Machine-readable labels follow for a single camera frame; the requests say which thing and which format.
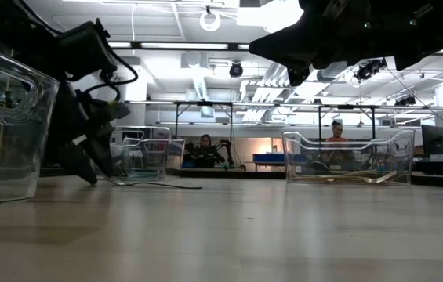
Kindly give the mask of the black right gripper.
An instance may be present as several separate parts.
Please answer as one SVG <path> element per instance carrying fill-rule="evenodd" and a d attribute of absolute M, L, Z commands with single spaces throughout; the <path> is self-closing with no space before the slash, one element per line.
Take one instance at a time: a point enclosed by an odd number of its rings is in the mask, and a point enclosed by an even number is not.
<path fill-rule="evenodd" d="M 301 1 L 297 28 L 287 27 L 249 43 L 249 52 L 287 67 L 289 84 L 300 86 L 310 66 L 357 63 L 400 56 L 401 9 L 392 1 Z"/>

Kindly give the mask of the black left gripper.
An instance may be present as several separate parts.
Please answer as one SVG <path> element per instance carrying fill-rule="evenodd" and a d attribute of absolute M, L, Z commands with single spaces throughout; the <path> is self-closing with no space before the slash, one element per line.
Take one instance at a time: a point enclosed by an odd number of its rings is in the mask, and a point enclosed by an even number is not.
<path fill-rule="evenodd" d="M 94 99 L 89 93 L 74 89 L 68 81 L 62 81 L 50 120 L 45 155 L 57 155 L 59 165 L 67 172 L 94 185 L 97 177 L 90 159 L 103 174 L 114 174 L 110 135 L 94 135 L 111 121 L 128 115 L 130 109 L 124 103 Z M 82 146 L 71 143 L 82 136 L 87 137 Z"/>

